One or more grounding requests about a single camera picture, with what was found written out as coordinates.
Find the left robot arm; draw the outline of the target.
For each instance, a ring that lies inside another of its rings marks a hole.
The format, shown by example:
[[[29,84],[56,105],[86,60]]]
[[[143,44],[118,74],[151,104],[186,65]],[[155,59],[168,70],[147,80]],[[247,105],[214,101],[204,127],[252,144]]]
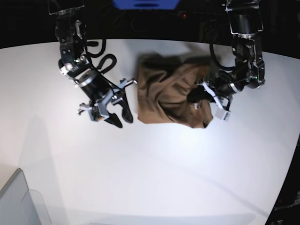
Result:
[[[204,37],[209,41],[211,59],[219,71],[199,81],[189,92],[188,102],[208,100],[216,103],[219,109],[228,111],[234,94],[242,92],[245,87],[257,89],[265,84],[265,64],[259,36],[263,31],[263,22],[259,3],[258,0],[226,1],[235,65],[223,66],[215,55],[214,44],[221,34],[220,28],[207,31]]]

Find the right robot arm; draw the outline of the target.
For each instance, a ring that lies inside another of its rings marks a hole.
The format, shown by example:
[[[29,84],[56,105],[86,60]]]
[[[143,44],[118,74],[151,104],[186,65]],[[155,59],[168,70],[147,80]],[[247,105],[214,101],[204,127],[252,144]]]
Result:
[[[96,47],[99,42],[86,38],[86,24],[82,16],[84,1],[49,0],[47,3],[48,13],[56,16],[55,36],[60,43],[60,74],[72,80],[89,98],[87,104],[79,105],[77,114],[87,112],[93,122],[103,120],[122,128],[119,117],[107,109],[109,104],[120,105],[124,121],[133,123],[125,89],[137,83],[137,80],[122,79],[119,84],[114,84],[105,77],[115,67],[117,58],[113,54],[104,55],[105,39],[98,53],[88,51],[88,47]]]

